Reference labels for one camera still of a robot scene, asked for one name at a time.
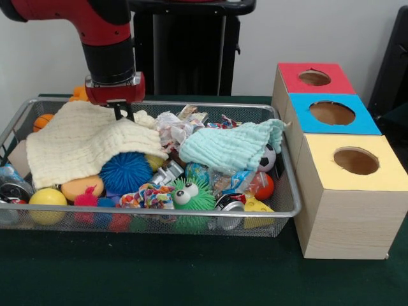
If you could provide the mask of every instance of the wire mesh basket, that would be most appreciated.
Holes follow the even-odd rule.
[[[26,101],[0,136],[1,164],[18,142],[33,131],[34,121],[44,113],[56,113],[65,98],[36,98]],[[180,102],[145,101],[133,105],[133,111],[145,110],[156,117],[162,112],[180,112]],[[192,103],[209,114],[209,122],[219,122],[221,115],[236,121],[260,123],[277,118],[271,106],[226,103]],[[0,203],[0,228],[52,231],[112,231],[135,233],[183,233],[276,237],[290,217],[300,211],[300,195],[284,139],[272,173],[275,191],[265,201],[273,212],[223,212],[188,210],[147,210],[137,208],[103,208]],[[180,227],[181,220],[205,224],[200,230]]]

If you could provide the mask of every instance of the wooden box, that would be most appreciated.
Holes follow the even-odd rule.
[[[290,94],[283,120],[295,169],[303,133],[381,135],[355,94]]]
[[[289,94],[355,94],[338,64],[278,64],[272,93],[272,106],[285,117]]]
[[[305,134],[296,176],[305,258],[386,257],[408,211],[408,176],[384,136]]]

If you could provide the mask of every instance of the mint green cloth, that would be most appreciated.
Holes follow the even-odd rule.
[[[248,122],[234,129],[203,128],[181,145],[179,156],[185,163],[199,163],[228,170],[256,171],[268,143],[281,153],[285,123],[269,119],[260,124]]]

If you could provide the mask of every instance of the cream towel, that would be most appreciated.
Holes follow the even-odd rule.
[[[37,133],[27,137],[27,158],[36,188],[98,174],[121,152],[167,159],[154,119],[142,110],[135,122],[115,120],[112,109],[89,102],[66,103]]]

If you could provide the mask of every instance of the green table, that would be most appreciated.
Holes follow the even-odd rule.
[[[405,220],[389,260],[334,261],[303,259],[292,221],[276,239],[3,230],[0,305],[408,305],[407,241]]]

